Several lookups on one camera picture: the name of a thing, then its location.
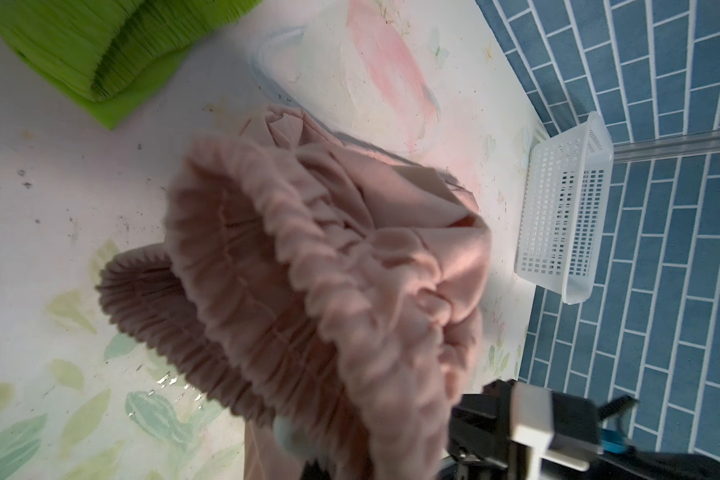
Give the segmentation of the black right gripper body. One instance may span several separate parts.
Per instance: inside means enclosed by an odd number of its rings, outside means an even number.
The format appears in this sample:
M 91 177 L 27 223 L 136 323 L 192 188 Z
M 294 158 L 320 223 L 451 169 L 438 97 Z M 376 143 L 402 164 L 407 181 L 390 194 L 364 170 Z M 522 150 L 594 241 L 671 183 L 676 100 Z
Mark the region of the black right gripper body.
M 495 380 L 452 408 L 439 479 L 506 479 L 513 380 Z

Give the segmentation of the white plastic basket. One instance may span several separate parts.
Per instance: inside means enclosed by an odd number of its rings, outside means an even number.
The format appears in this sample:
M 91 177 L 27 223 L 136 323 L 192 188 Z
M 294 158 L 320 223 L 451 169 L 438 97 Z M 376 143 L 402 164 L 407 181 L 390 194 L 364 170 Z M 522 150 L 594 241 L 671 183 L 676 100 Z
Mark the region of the white plastic basket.
M 614 147 L 597 112 L 530 152 L 515 273 L 565 304 L 594 287 Z

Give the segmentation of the pink shorts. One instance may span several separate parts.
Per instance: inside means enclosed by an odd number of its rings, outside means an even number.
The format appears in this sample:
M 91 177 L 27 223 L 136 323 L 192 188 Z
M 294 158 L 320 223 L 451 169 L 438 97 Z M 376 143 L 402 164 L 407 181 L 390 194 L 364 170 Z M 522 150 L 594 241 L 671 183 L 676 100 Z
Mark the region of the pink shorts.
M 164 224 L 107 264 L 100 304 L 245 420 L 246 478 L 436 475 L 482 339 L 469 193 L 272 107 L 193 141 Z

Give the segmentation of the lime green shorts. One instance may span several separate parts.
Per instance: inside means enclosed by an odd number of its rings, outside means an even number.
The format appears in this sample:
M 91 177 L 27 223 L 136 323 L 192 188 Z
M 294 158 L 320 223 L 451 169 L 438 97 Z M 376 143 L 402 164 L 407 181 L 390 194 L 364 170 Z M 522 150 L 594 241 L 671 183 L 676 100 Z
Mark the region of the lime green shorts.
M 250 0 L 0 1 L 0 37 L 107 129 L 158 92 Z

